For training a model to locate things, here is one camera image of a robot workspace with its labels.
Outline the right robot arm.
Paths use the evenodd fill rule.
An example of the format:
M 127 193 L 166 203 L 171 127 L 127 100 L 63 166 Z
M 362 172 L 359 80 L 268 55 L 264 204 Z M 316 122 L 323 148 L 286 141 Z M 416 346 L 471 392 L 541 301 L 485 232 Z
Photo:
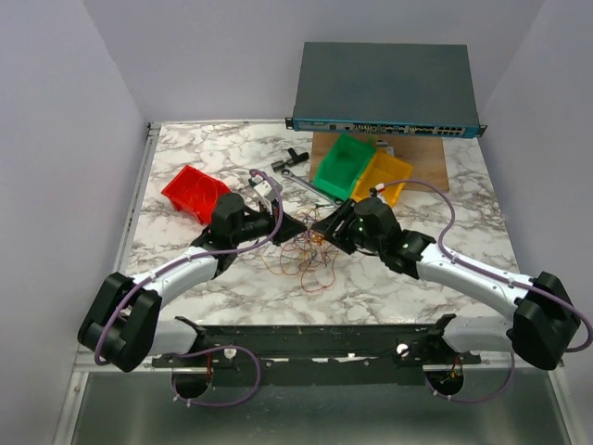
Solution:
M 401 228 L 377 197 L 349 200 L 312 229 L 346 254 L 366 250 L 392 272 L 449 287 L 495 311 L 456 316 L 429 336 L 426 351 L 435 362 L 449 362 L 459 352 L 509 351 L 550 371 L 581 325 L 557 276 L 509 273 L 461 255 L 429 235 Z

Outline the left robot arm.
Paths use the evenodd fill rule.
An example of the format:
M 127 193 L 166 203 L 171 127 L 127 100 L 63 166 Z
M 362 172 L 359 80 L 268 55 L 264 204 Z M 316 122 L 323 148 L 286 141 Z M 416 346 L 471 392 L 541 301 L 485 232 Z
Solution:
M 96 364 L 113 364 L 123 372 L 161 354 L 197 365 L 206 352 L 197 327 L 182 318 L 163 321 L 161 310 L 185 291 L 224 273 L 239 254 L 268 242 L 279 246 L 306 230 L 304 223 L 284 213 L 279 201 L 252 210 L 240 195 L 225 194 L 210 224 L 182 255 L 136 276 L 110 274 L 84 317 L 78 341 L 94 353 Z

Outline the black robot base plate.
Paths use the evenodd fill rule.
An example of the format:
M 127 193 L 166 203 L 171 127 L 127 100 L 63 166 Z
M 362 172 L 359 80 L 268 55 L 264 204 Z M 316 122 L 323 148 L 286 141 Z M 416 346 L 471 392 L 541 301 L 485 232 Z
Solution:
M 152 361 L 185 385 L 308 387 L 395 383 L 421 386 L 425 374 L 478 365 L 477 353 L 444 340 L 452 321 L 433 324 L 201 325 L 192 357 L 166 353 Z

